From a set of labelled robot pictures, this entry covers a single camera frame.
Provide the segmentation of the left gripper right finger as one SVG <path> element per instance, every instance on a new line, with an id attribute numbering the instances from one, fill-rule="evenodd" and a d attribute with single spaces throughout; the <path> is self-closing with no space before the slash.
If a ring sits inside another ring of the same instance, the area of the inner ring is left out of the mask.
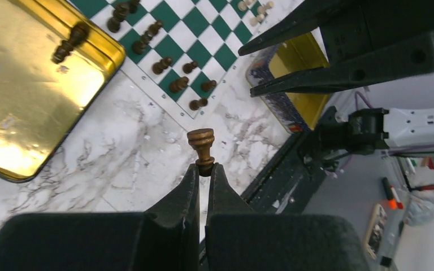
<path id="1" fill-rule="evenodd" d="M 213 166 L 206 222 L 210 270 L 369 270 L 359 237 L 331 215 L 254 211 Z"/>

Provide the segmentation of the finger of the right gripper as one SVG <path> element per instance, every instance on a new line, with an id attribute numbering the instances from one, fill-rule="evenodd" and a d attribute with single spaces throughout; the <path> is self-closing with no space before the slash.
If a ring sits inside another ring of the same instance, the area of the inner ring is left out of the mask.
<path id="1" fill-rule="evenodd" d="M 311 85 L 315 94 L 332 94 L 430 73 L 434 73 L 434 30 L 327 68 L 312 69 L 298 82 Z M 251 97 L 276 83 L 251 88 Z"/>
<path id="2" fill-rule="evenodd" d="M 240 56 L 249 55 L 311 32 L 353 4 L 355 4 L 354 0 L 303 1 L 282 21 L 239 48 L 238 54 Z"/>

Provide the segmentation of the dark knight chess piece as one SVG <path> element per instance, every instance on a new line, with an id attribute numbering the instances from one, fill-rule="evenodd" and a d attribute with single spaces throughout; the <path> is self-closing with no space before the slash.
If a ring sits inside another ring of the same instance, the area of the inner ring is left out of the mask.
<path id="1" fill-rule="evenodd" d="M 179 77 L 169 84 L 169 90 L 172 93 L 178 93 L 188 87 L 189 79 L 186 76 Z"/>

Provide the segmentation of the tin with dark pieces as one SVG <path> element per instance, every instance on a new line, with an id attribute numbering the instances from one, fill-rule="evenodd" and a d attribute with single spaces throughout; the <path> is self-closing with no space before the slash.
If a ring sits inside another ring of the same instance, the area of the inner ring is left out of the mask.
<path id="1" fill-rule="evenodd" d="M 108 1 L 0 1 L 0 178 L 35 178 L 123 65 L 124 47 L 92 21 L 111 10 Z M 53 63 L 79 22 L 87 40 Z"/>

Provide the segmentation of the dark pawn passed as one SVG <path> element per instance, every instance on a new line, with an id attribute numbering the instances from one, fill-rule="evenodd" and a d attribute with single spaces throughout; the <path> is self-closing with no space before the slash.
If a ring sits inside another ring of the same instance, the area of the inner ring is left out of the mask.
<path id="1" fill-rule="evenodd" d="M 189 145 L 197 152 L 198 159 L 195 164 L 199 175 L 209 177 L 211 175 L 215 158 L 210 155 L 210 148 L 215 141 L 214 130 L 203 128 L 192 130 L 186 134 Z"/>

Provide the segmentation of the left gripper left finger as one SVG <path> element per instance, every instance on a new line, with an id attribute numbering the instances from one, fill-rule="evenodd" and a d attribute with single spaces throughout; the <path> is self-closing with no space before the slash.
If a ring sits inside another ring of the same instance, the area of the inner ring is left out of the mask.
<path id="1" fill-rule="evenodd" d="M 25 213 L 0 229 L 0 270 L 197 270 L 199 170 L 145 212 Z"/>

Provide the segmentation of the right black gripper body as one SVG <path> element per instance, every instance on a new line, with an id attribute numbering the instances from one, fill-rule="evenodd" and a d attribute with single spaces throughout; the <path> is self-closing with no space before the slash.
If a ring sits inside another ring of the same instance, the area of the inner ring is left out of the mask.
<path id="1" fill-rule="evenodd" d="M 355 1 L 320 26 L 336 64 L 434 30 L 434 1 Z"/>

